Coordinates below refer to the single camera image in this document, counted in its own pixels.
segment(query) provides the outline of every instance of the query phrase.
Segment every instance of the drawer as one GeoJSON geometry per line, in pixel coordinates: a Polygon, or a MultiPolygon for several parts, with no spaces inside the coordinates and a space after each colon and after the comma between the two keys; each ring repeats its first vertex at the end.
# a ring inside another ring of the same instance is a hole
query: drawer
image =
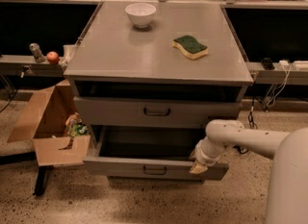
{"type": "Polygon", "coordinates": [[[87,124],[175,128],[205,127],[209,118],[236,118],[239,103],[162,101],[116,98],[74,99],[87,124]]]}
{"type": "Polygon", "coordinates": [[[228,164],[193,175],[189,154],[204,137],[199,129],[104,127],[84,158],[90,174],[177,180],[221,180],[228,164]]]}

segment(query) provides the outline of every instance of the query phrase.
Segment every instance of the sponge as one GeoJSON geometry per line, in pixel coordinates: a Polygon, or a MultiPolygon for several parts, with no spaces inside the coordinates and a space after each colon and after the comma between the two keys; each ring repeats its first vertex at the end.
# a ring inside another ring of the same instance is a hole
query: sponge
{"type": "Polygon", "coordinates": [[[172,46],[179,49],[190,60],[195,60],[208,54],[208,47],[199,43],[192,36],[176,38],[172,46]]]}

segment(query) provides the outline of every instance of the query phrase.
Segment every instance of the brown cardboard box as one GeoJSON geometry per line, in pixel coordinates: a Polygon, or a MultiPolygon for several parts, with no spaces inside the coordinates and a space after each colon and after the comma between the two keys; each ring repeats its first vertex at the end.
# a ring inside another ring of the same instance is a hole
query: brown cardboard box
{"type": "Polygon", "coordinates": [[[63,149],[70,142],[64,134],[65,122],[76,112],[68,80],[39,90],[23,110],[8,142],[31,140],[39,166],[82,164],[90,136],[75,137],[71,149],[63,149]]]}

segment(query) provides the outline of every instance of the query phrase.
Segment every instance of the concrete floor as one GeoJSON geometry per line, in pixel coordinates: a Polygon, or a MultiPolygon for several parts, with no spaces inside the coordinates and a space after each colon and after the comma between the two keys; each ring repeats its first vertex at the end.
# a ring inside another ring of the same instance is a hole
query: concrete floor
{"type": "MultiPolygon", "coordinates": [[[[0,155],[33,151],[31,141],[7,143],[31,92],[21,91],[0,114],[0,155]]],[[[6,104],[2,93],[0,108],[6,104]]],[[[248,128],[250,100],[239,120],[248,128]]],[[[308,103],[278,101],[270,112],[255,104],[259,129],[294,131],[308,124],[308,103]]],[[[236,149],[219,162],[230,169],[222,181],[123,179],[92,176],[84,166],[49,172],[45,193],[34,196],[36,161],[0,165],[0,223],[264,223],[270,160],[236,149]]]]}

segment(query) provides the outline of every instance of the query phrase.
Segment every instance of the gray tabletop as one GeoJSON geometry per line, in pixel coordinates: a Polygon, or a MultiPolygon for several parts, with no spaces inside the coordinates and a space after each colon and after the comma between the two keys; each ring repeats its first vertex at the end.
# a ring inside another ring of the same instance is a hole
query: gray tabletop
{"type": "Polygon", "coordinates": [[[64,75],[154,83],[250,85],[252,79],[219,4],[156,3],[145,29],[135,28],[125,7],[132,2],[104,2],[64,75]],[[198,60],[172,47],[191,35],[209,48],[198,60]]]}

